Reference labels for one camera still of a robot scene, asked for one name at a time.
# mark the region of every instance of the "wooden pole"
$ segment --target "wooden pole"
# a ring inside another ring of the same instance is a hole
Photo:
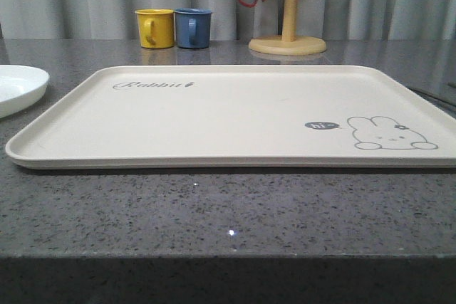
[[[298,0],[285,0],[284,4],[284,27],[282,29],[282,41],[294,42],[296,40],[296,12]]]

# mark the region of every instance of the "wooden base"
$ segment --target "wooden base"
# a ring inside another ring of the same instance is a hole
[[[266,36],[252,39],[249,48],[273,55],[311,55],[325,51],[326,43],[309,36],[297,36],[293,42],[283,42],[282,36]]]

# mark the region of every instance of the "white tray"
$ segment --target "white tray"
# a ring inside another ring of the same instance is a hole
[[[36,169],[454,167],[456,120],[358,66],[100,70],[6,145]]]

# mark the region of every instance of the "granite countertop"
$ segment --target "granite countertop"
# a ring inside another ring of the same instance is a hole
[[[114,65],[366,65],[456,100],[454,56],[454,41],[330,41],[317,56],[277,61],[239,41],[149,51],[137,41],[2,40],[0,64],[51,79],[35,105],[0,121],[0,139]],[[456,256],[455,169],[36,171],[4,149],[0,163],[2,258]]]

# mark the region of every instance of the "plate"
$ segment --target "plate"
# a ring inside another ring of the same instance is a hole
[[[33,105],[46,92],[49,74],[25,65],[0,65],[0,118]]]
[[[37,169],[456,167],[456,120],[354,65],[97,71],[6,144]]]

